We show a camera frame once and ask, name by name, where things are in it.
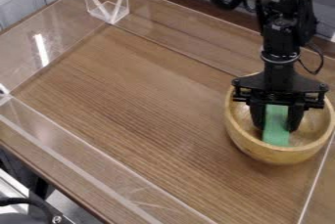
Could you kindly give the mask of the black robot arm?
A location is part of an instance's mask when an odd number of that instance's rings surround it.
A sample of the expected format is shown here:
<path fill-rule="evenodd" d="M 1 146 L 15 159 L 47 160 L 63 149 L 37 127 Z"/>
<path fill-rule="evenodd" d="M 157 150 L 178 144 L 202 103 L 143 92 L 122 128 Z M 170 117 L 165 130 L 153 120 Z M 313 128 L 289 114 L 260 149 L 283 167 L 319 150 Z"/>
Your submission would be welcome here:
<path fill-rule="evenodd" d="M 249 0 L 210 0 L 218 8 L 233 10 Z M 312 0 L 252 0 L 258 32 L 262 36 L 260 58 L 264 70 L 232 81 L 233 100 L 250 107 L 253 125 L 265 127 L 269 105 L 287 109 L 285 128 L 297 130 L 304 112 L 324 107 L 328 86 L 300 75 L 295 64 L 301 48 L 309 44 L 317 20 Z"/>

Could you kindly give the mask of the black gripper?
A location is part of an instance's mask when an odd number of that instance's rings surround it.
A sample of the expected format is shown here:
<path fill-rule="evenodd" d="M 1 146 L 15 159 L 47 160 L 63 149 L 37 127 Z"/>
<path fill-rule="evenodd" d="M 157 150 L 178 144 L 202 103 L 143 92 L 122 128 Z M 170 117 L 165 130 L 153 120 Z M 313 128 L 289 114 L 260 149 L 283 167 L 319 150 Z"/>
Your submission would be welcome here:
<path fill-rule="evenodd" d="M 264 129 L 265 105 L 288 107 L 287 130 L 299 129 L 304 111 L 324 107 L 328 86 L 296 72 L 300 60 L 274 62 L 264 60 L 264 70 L 233 79 L 233 100 L 250 105 L 250 119 L 254 127 Z"/>

